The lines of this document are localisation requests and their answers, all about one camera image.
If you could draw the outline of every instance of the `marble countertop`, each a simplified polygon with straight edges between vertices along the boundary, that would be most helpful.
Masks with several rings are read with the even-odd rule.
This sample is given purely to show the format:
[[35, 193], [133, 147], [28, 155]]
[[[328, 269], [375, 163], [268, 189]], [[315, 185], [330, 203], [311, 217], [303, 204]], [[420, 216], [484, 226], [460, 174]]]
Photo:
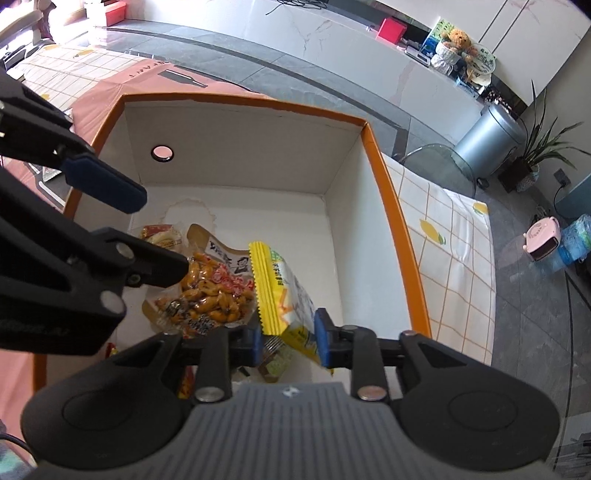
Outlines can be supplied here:
[[274, 0], [128, 0], [128, 16], [200, 28], [273, 48], [343, 77], [426, 124], [452, 144], [482, 105], [374, 30], [328, 9]]

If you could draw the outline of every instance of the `flower pot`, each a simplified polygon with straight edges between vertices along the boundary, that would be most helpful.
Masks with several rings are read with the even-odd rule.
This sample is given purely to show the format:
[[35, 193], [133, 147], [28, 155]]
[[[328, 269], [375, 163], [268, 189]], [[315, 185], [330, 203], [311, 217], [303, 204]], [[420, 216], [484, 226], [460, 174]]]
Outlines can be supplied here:
[[499, 173], [498, 179], [507, 193], [512, 192], [517, 184], [531, 174], [531, 168], [523, 161], [522, 157], [517, 157], [502, 173]]
[[538, 166], [534, 166], [531, 169], [531, 173], [527, 175], [524, 179], [520, 180], [519, 183], [515, 186], [515, 190], [518, 192], [524, 192], [528, 188], [532, 187], [535, 182], [538, 181], [540, 176], [540, 168]]

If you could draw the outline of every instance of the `water bottle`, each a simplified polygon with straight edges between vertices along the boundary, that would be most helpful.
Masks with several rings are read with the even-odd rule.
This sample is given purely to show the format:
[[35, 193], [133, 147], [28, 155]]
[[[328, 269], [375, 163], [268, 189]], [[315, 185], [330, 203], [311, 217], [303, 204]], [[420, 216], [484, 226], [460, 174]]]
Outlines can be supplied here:
[[558, 247], [548, 256], [533, 262], [544, 275], [552, 275], [591, 252], [591, 216], [581, 215], [561, 231]]
[[591, 252], [591, 216], [585, 213], [562, 230], [558, 250], [566, 265]]

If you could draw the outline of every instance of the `power cord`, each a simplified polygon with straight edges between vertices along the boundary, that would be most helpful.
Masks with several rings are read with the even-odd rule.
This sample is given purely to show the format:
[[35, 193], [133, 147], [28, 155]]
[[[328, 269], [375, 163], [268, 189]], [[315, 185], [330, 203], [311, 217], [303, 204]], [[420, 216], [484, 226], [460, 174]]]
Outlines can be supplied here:
[[558, 188], [558, 190], [556, 190], [556, 193], [554, 194], [554, 199], [552, 200], [552, 206], [554, 207], [554, 211], [556, 212], [556, 214], [560, 218], [562, 218], [562, 220], [564, 220], [565, 222], [572, 222], [572, 221], [576, 220], [576, 218], [569, 218], [564, 215], [561, 215], [560, 212], [558, 211], [558, 209], [556, 208], [556, 196], [558, 195], [558, 192], [565, 187], [566, 187], [566, 185], [561, 184], [560, 187]]
[[10, 435], [9, 433], [0, 432], [0, 440], [6, 440], [7, 442], [11, 442], [15, 445], [18, 445], [20, 448], [30, 453], [33, 458], [35, 458], [29, 446], [20, 438], [15, 437], [14, 435]]
[[326, 2], [323, 2], [322, 0], [277, 0], [277, 1], [279, 2], [279, 5], [277, 5], [269, 13], [266, 13], [265, 16], [272, 14], [281, 5], [289, 5], [290, 7], [311, 8], [314, 10], [326, 9]]

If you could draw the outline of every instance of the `teddy bear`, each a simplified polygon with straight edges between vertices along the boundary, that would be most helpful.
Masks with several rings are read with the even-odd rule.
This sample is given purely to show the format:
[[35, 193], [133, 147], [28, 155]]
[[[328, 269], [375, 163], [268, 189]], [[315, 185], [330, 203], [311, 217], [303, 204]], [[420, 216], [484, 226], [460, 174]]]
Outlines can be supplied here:
[[449, 33], [444, 32], [441, 36], [441, 41], [435, 48], [435, 55], [431, 59], [431, 66], [445, 75], [454, 71], [457, 73], [460, 69], [454, 69], [454, 67], [459, 60], [463, 59], [466, 64], [470, 65], [477, 54], [478, 51], [472, 46], [468, 34], [454, 28]]

